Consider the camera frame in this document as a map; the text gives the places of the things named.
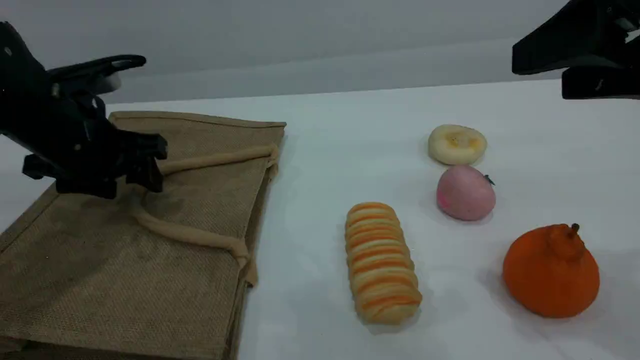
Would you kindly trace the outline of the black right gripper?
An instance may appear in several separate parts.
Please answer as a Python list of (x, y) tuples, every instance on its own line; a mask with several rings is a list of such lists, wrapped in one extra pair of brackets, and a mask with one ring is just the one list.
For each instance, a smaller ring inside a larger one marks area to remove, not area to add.
[(512, 73), (562, 72), (565, 100), (638, 100), (638, 0), (570, 0), (512, 46)]

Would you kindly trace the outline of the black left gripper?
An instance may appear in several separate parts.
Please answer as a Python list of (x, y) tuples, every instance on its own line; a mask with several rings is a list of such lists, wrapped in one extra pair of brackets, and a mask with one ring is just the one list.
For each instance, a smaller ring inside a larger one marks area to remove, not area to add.
[(153, 193), (163, 191), (158, 160), (168, 142), (157, 133), (125, 133), (70, 95), (103, 95), (122, 85), (118, 73), (141, 68), (146, 57), (108, 57), (46, 69), (16, 29), (1, 24), (1, 134), (30, 152), (23, 173), (56, 180), (62, 194), (114, 199), (125, 175)]

